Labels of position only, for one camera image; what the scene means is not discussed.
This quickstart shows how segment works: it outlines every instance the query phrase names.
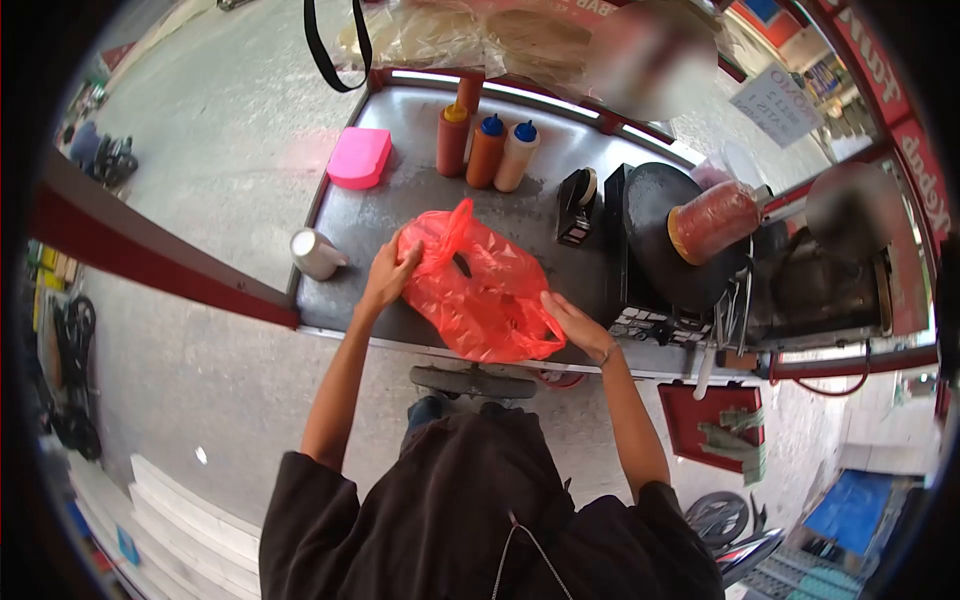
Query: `squeeze bottle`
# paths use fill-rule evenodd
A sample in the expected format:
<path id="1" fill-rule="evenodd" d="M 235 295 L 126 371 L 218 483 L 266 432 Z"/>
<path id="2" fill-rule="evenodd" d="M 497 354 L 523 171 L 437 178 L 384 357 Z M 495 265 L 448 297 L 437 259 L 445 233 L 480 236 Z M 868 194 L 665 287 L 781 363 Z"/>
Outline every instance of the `squeeze bottle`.
<path id="1" fill-rule="evenodd" d="M 464 172 L 464 150 L 470 135 L 470 113 L 459 102 L 440 111 L 437 128 L 437 172 L 457 177 Z"/>
<path id="2" fill-rule="evenodd" d="M 477 123 L 470 143 L 470 159 L 467 163 L 467 183 L 477 189 L 487 187 L 496 175 L 503 157 L 503 144 L 507 131 L 496 113 Z"/>
<path id="3" fill-rule="evenodd" d="M 503 159 L 493 177 L 493 187 L 501 192 L 514 191 L 520 185 L 523 173 L 539 145 L 540 136 L 533 121 L 511 127 L 503 147 Z"/>
<path id="4" fill-rule="evenodd" d="M 476 114 L 480 108 L 480 92 L 483 91 L 483 78 L 461 77 L 457 84 L 457 102 L 470 114 Z"/>

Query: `griddle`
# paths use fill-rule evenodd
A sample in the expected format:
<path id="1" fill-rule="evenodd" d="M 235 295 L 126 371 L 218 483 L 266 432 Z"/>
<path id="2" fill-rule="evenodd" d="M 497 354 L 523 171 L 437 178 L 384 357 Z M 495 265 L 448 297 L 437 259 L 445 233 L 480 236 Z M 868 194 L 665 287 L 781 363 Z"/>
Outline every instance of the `griddle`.
<path id="1" fill-rule="evenodd" d="M 702 190 L 682 171 L 662 162 L 641 164 L 628 176 L 623 193 L 623 225 L 636 261 L 663 299 L 677 308 L 705 313 L 723 296 L 727 282 L 747 266 L 749 240 L 693 266 L 674 249 L 666 217 Z"/>

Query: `jeans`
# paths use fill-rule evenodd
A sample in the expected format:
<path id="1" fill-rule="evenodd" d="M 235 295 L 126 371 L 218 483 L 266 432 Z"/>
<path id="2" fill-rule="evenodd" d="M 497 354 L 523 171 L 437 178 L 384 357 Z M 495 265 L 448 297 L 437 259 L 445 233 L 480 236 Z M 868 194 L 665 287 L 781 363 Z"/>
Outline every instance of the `jeans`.
<path id="1" fill-rule="evenodd" d="M 400 451 L 410 442 L 410 436 L 413 435 L 421 425 L 442 419 L 444 416 L 454 412 L 453 401 L 444 396 L 424 396 L 417 400 L 407 409 L 407 432 L 403 434 L 403 442 L 400 443 Z M 493 416 L 506 412 L 502 404 L 497 402 L 484 402 L 480 407 L 480 415 Z"/>

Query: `black strap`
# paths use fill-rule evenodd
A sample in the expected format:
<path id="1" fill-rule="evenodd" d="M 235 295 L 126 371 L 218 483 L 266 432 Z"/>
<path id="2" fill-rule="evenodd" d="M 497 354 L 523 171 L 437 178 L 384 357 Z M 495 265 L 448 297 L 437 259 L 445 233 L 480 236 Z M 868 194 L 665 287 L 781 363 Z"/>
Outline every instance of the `black strap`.
<path id="1" fill-rule="evenodd" d="M 303 0 L 303 30 L 306 33 L 306 45 L 310 47 L 310 54 L 313 55 L 313 61 L 317 63 L 321 75 L 333 89 L 344 93 L 360 87 L 367 82 L 370 76 L 370 67 L 373 62 L 373 48 L 370 44 L 370 35 L 367 33 L 367 24 L 363 20 L 363 10 L 360 8 L 360 0 L 353 0 L 353 22 L 357 28 L 357 41 L 360 42 L 360 56 L 363 57 L 364 76 L 363 81 L 350 87 L 340 81 L 337 75 L 337 69 L 330 60 L 330 55 L 326 53 L 324 43 L 320 40 L 320 32 L 317 31 L 317 11 L 313 6 L 315 0 Z"/>

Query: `wristband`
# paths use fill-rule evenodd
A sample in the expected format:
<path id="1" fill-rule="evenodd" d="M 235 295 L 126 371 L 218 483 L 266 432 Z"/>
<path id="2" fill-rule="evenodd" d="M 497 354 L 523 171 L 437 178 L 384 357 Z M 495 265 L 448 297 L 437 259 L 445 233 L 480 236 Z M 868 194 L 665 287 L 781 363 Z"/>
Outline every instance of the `wristband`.
<path id="1" fill-rule="evenodd" d="M 610 342 L 610 345 L 607 346 L 607 350 L 603 353 L 603 358 L 600 359 L 600 364 L 598 365 L 600 369 L 603 369 L 603 366 L 607 364 L 607 361 L 610 360 L 610 357 L 616 348 L 620 348 L 620 345 L 615 340 Z"/>

